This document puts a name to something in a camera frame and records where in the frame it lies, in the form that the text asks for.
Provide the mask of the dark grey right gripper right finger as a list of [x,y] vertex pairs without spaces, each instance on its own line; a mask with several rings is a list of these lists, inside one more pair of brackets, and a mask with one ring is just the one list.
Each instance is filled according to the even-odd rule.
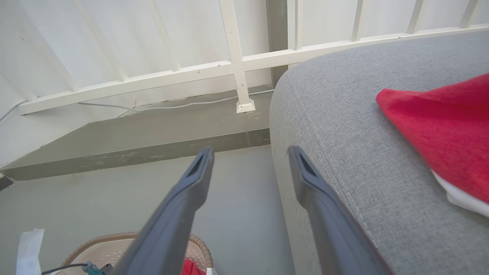
[[374,244],[299,146],[287,153],[295,194],[307,211],[324,275],[391,275]]

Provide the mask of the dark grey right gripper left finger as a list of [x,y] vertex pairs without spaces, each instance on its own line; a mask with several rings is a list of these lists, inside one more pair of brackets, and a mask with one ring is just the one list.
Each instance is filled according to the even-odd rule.
[[113,275],[180,275],[196,211],[205,203],[214,165],[201,148],[112,270]]

